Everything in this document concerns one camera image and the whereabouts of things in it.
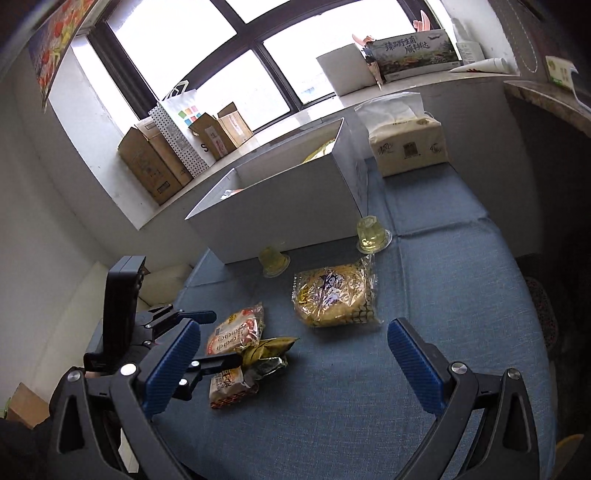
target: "white box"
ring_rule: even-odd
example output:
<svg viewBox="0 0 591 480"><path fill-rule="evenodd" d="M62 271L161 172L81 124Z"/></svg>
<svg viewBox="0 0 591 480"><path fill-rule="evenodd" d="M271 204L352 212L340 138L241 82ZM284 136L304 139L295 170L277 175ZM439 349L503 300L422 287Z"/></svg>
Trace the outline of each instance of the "white box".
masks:
<svg viewBox="0 0 591 480"><path fill-rule="evenodd" d="M376 85L368 64L354 43L316 57L338 96Z"/></svg>
<svg viewBox="0 0 591 480"><path fill-rule="evenodd" d="M201 115L196 103L196 90L189 90L158 102L150 110L156 126L193 177L216 162L199 136L189 130L189 125Z"/></svg>
<svg viewBox="0 0 591 480"><path fill-rule="evenodd" d="M336 138L332 152L302 163ZM228 174L188 220L224 263L355 236L367 215L367 169L345 119L291 137ZM226 190L244 189L221 200Z"/></svg>

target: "poster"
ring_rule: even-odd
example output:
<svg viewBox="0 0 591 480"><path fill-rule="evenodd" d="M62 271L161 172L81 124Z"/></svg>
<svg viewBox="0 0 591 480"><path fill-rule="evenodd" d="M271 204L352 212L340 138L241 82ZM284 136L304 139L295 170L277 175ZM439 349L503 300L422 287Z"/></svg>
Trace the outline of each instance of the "poster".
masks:
<svg viewBox="0 0 591 480"><path fill-rule="evenodd" d="M29 56L43 96L43 109L61 60L96 1L66 0L29 41Z"/></svg>
<svg viewBox="0 0 591 480"><path fill-rule="evenodd" d="M427 30L366 43L386 82L451 70L462 62L445 30Z"/></svg>

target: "open box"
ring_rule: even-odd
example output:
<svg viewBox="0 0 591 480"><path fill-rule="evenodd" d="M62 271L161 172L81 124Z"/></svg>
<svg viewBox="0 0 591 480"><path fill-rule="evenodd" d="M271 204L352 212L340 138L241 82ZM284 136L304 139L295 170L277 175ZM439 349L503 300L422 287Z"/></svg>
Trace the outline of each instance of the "open box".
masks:
<svg viewBox="0 0 591 480"><path fill-rule="evenodd" d="M302 163L336 139L330 153ZM222 200L226 190L243 189ZM367 215L367 169L345 119L304 131L231 169L188 220L224 263L355 236Z"/></svg>

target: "table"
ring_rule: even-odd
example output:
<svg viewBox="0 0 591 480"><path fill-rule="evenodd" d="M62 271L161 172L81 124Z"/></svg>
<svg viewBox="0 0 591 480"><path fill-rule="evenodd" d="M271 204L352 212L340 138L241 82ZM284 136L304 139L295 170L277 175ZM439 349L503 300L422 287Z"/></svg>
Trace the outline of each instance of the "table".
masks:
<svg viewBox="0 0 591 480"><path fill-rule="evenodd" d="M209 408L209 381L154 418L179 460L209 480L394 478L433 423L386 342L407 317L449 360L475 372L517 367L530 395L541 477L554 462L554 414L543 336L527 286L502 235L458 174L440 164L382 179L368 160L369 211L394 239L376 255L382 326L310 329L294 313L293 275L360 257L349 238L291 251L291 265L263 278L256 259L223 265L207 252L176 307L213 309L219 320L262 301L264 337L298 336L285 375L225 410ZM205 339L212 326L202 327ZM478 425L446 471L460 468Z"/></svg>

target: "colorful logo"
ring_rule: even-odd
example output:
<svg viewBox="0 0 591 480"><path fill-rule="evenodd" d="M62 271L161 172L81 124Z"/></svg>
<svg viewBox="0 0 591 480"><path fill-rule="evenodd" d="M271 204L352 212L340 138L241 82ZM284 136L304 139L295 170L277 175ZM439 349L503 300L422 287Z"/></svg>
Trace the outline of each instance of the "colorful logo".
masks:
<svg viewBox="0 0 591 480"><path fill-rule="evenodd" d="M191 125L195 120L197 120L197 118L201 116L199 110L194 105L186 108L185 110L181 110L178 115L184 120L187 126Z"/></svg>

